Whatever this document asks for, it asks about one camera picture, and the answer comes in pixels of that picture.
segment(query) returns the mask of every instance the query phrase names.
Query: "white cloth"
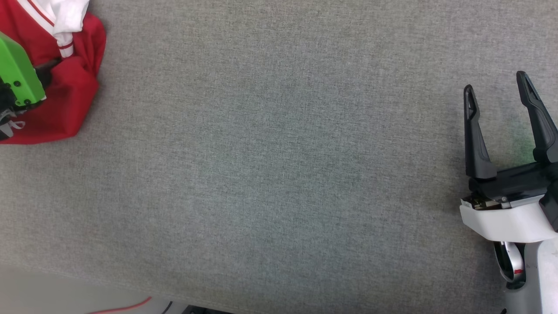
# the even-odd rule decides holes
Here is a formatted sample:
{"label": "white cloth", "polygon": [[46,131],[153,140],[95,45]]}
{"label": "white cloth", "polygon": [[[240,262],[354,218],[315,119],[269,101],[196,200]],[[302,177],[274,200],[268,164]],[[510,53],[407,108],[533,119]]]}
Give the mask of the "white cloth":
{"label": "white cloth", "polygon": [[58,43],[60,54],[74,53],[73,32],[81,31],[89,0],[17,0]]}
{"label": "white cloth", "polygon": [[[15,117],[16,114],[13,111],[11,111],[10,109],[6,109],[2,113],[0,113],[0,121],[2,121],[7,116]],[[8,137],[12,137],[13,136],[12,128],[20,130],[24,126],[25,126],[25,122],[23,122],[23,121],[11,121],[11,120],[9,120],[8,122],[0,125],[0,132],[6,134]]]}

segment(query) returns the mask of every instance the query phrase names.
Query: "red cable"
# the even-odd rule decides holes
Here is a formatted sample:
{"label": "red cable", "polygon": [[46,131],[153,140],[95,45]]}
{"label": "red cable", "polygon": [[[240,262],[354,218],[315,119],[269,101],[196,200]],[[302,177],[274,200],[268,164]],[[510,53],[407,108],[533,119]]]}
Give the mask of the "red cable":
{"label": "red cable", "polygon": [[114,308],[112,310],[104,310],[104,311],[99,311],[99,312],[91,312],[89,314],[106,314],[106,313],[114,313],[114,312],[122,312],[122,311],[128,311],[128,310],[132,310],[134,308],[140,307],[142,305],[144,305],[145,303],[147,303],[149,300],[151,300],[151,297],[148,297],[147,299],[143,300],[141,303],[138,303],[136,305],[132,305],[132,306],[128,306],[128,307],[121,307],[121,308]]}

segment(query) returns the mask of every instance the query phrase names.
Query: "floor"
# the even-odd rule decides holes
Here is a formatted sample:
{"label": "floor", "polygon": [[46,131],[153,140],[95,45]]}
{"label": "floor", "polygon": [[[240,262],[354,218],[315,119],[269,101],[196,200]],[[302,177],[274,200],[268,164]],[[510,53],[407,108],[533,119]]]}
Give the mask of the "floor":
{"label": "floor", "polygon": [[[142,302],[148,296],[134,291],[95,286],[82,280],[28,272],[0,265],[2,313],[86,314]],[[126,314],[160,314],[169,301],[152,298]],[[187,305],[173,303],[167,314],[182,314]]]}
{"label": "floor", "polygon": [[80,132],[0,148],[0,262],[233,313],[502,310],[492,244],[459,213],[463,88],[494,164],[531,162],[516,71],[558,121],[558,2],[90,11],[107,46]]}

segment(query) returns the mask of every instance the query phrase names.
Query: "red cloth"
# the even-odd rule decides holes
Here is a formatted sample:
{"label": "red cloth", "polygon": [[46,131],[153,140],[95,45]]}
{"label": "red cloth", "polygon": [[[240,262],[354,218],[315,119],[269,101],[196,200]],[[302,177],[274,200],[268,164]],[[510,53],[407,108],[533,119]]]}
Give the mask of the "red cloth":
{"label": "red cloth", "polygon": [[[16,0],[0,0],[0,31],[17,41],[33,65],[60,58],[56,39],[45,31]],[[103,58],[106,34],[103,24],[90,13],[83,30],[73,33],[74,54],[52,69],[46,99],[15,121],[25,121],[21,130],[0,144],[36,144],[76,135],[99,88],[97,73]]]}

